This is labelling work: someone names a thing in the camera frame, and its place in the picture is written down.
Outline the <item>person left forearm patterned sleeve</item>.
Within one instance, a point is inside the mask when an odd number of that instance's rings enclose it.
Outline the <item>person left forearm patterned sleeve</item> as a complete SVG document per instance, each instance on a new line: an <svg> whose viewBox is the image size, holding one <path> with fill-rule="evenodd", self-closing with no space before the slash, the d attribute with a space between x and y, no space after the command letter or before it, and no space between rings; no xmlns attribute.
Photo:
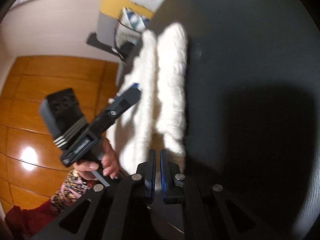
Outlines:
<svg viewBox="0 0 320 240"><path fill-rule="evenodd" d="M75 169L71 169L60 188L50 199L52 211L60 214L82 197L96 183L96 180L85 180Z"/></svg>

